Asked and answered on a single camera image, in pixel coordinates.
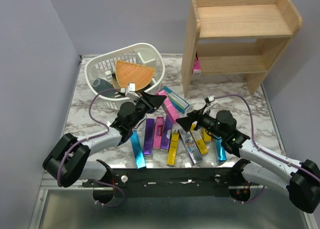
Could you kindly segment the pink toothpaste box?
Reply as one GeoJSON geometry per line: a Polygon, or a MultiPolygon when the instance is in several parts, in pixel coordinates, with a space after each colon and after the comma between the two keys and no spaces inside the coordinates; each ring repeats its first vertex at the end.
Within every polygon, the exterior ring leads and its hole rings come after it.
{"type": "Polygon", "coordinates": [[[199,61],[197,53],[195,54],[195,58],[194,58],[192,74],[193,75],[200,75],[201,74],[201,65],[200,65],[200,61],[199,61]]]}
{"type": "Polygon", "coordinates": [[[157,96],[165,96],[165,100],[162,103],[162,108],[165,111],[167,117],[170,119],[171,123],[174,125],[176,124],[176,120],[180,118],[176,108],[172,104],[169,99],[169,96],[164,90],[160,90],[156,93],[157,96]]]}
{"type": "Polygon", "coordinates": [[[163,133],[164,118],[158,116],[155,120],[154,135],[153,135],[153,149],[160,149],[161,139],[163,133]]]}

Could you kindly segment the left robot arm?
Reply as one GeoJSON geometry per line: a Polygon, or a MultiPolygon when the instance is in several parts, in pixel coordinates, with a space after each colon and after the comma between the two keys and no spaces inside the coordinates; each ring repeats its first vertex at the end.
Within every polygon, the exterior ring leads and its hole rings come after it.
{"type": "Polygon", "coordinates": [[[78,180],[94,180],[101,187],[107,186],[111,180],[109,166],[88,158],[128,141],[134,127],[145,115],[154,113],[166,98],[165,95],[142,92],[134,101],[124,102],[115,120],[110,125],[103,124],[104,130],[82,137],[64,134],[44,159],[43,169],[57,180],[60,187],[67,188],[78,180]]]}

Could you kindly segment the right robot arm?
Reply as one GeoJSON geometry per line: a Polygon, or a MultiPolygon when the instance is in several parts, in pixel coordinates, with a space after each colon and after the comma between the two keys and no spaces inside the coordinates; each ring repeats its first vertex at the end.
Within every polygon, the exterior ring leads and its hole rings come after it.
{"type": "Polygon", "coordinates": [[[320,169],[309,159],[304,162],[278,154],[257,144],[253,137],[237,129],[237,121],[228,110],[211,117],[202,110],[189,112],[176,122],[189,131],[193,122],[197,128],[221,139],[224,149],[240,158],[230,172],[230,180],[241,185],[256,183],[284,193],[303,212],[312,214],[320,203],[320,169]]]}

